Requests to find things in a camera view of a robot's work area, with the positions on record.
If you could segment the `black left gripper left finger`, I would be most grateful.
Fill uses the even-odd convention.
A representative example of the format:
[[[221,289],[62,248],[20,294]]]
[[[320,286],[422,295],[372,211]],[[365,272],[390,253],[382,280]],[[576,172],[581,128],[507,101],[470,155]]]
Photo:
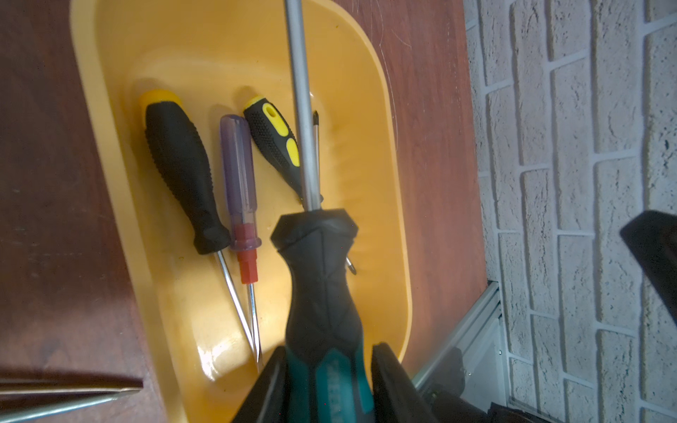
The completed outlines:
[[[287,350],[277,347],[231,422],[286,422],[287,403]]]

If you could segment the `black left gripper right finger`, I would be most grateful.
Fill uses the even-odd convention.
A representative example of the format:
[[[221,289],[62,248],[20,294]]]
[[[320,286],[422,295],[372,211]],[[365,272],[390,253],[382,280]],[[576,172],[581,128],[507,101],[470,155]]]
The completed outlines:
[[[371,373],[376,422],[437,422],[388,344],[373,346]]]

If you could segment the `green black screwdriver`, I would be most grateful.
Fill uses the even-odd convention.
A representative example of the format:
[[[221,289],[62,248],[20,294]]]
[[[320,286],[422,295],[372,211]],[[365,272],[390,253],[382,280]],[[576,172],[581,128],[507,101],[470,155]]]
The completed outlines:
[[[304,208],[281,216],[272,235],[292,276],[287,421],[372,422],[363,329],[347,285],[346,258],[357,227],[345,210],[321,207],[301,2],[287,1],[285,11]]]

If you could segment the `blue transparent red screwdriver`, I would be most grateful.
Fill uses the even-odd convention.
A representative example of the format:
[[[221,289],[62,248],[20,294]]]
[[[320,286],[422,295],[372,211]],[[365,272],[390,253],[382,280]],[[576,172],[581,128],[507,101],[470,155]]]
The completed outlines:
[[[255,296],[255,283],[258,282],[257,249],[262,241],[257,234],[257,192],[247,120],[237,115],[222,116],[220,142],[227,210],[234,235],[231,249],[236,252],[241,281],[247,287],[253,355],[257,367],[262,368],[262,345]]]

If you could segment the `black yellow stubby screwdriver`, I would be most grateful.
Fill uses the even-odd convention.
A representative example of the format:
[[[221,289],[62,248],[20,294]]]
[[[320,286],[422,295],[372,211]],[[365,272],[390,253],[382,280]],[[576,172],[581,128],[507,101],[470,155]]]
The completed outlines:
[[[263,96],[252,98],[246,104],[243,113],[250,126],[251,137],[260,153],[302,203],[300,149],[287,120],[279,109]]]

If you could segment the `black screwdriver yellow cap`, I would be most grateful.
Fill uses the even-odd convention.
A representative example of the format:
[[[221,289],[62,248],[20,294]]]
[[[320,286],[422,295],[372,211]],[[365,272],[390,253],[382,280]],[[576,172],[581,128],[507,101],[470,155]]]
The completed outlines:
[[[259,362],[254,337],[223,254],[231,245],[231,235],[218,214],[210,163],[199,132],[179,97],[169,90],[143,93],[139,104],[153,163],[192,225],[197,253],[218,258],[244,336],[255,362]]]

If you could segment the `orange black long screwdriver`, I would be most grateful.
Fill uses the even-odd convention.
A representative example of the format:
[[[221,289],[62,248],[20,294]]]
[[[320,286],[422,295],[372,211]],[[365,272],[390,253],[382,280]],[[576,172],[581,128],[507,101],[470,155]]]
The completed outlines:
[[[316,158],[317,158],[317,174],[318,174],[318,179],[320,177],[320,126],[319,126],[320,118],[319,118],[319,112],[317,110],[314,110],[313,112],[313,130],[314,130],[314,139],[315,139],[315,151],[316,151]]]

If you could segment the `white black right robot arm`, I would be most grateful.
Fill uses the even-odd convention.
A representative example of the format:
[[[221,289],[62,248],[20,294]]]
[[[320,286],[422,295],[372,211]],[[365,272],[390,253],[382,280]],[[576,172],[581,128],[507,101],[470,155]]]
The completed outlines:
[[[620,235],[676,323],[676,216],[643,211]]]

